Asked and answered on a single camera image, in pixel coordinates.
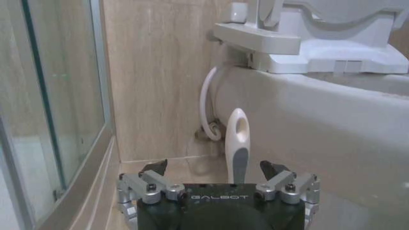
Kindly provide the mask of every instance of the metal bracket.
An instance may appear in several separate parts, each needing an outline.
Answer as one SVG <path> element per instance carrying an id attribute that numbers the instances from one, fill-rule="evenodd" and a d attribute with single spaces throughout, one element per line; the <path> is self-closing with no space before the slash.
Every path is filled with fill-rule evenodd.
<path id="1" fill-rule="evenodd" d="M 261 196 L 262 200 L 269 201 L 276 198 L 276 193 L 281 187 L 294 180 L 294 173 L 284 170 L 278 173 L 265 184 L 256 185 L 256 191 Z"/>
<path id="2" fill-rule="evenodd" d="M 145 204 L 156 204 L 161 193 L 169 200 L 181 201 L 185 196 L 185 186 L 170 183 L 153 170 L 140 174 L 121 174 L 117 182 L 117 208 L 125 216 L 125 222 L 132 230 L 137 230 L 137 208 L 133 200 L 141 199 Z"/>
<path id="3" fill-rule="evenodd" d="M 314 176 L 309 173 L 297 177 L 292 184 L 281 188 L 280 198 L 288 204 L 297 204 L 301 199 L 301 194 L 312 187 Z"/>
<path id="4" fill-rule="evenodd" d="M 314 176 L 314 182 L 306 192 L 301 195 L 301 200 L 305 202 L 305 229 L 309 228 L 314 214 L 320 210 L 320 187 L 321 180 Z"/>

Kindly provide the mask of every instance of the logo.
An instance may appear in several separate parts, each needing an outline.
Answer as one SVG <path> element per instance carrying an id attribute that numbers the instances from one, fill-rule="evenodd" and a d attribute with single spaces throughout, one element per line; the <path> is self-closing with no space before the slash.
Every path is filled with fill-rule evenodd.
<path id="1" fill-rule="evenodd" d="M 238 199 L 246 199 L 248 195 L 192 195 L 190 199 L 193 200 L 201 200 L 201 199 L 212 199 L 212 200 L 238 200 Z"/>

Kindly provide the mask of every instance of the bathroom wall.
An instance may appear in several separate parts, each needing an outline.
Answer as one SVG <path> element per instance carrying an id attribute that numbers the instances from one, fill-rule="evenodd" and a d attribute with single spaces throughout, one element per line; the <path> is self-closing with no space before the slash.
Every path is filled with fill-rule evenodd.
<path id="1" fill-rule="evenodd" d="M 409 58 L 409 21 L 405 22 L 402 28 L 392 33 L 389 43 Z"/>
<path id="2" fill-rule="evenodd" d="M 230 0 L 104 0 L 121 161 L 206 155 L 194 140 L 205 34 Z"/>

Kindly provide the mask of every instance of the shower enclosure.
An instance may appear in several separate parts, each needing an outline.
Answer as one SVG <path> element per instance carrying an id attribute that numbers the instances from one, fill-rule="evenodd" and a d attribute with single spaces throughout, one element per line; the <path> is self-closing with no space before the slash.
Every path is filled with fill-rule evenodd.
<path id="1" fill-rule="evenodd" d="M 66 229 L 113 136 L 100 0 L 0 0 L 9 229 Z"/>

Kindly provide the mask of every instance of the toilet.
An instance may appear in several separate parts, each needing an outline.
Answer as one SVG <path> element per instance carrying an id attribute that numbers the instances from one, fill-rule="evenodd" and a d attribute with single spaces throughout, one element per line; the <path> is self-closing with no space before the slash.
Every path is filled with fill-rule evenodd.
<path id="1" fill-rule="evenodd" d="M 250 0 L 213 27 L 214 118 L 236 108 L 258 162 L 321 177 L 310 229 L 408 229 L 409 61 L 388 44 L 406 0 Z"/>

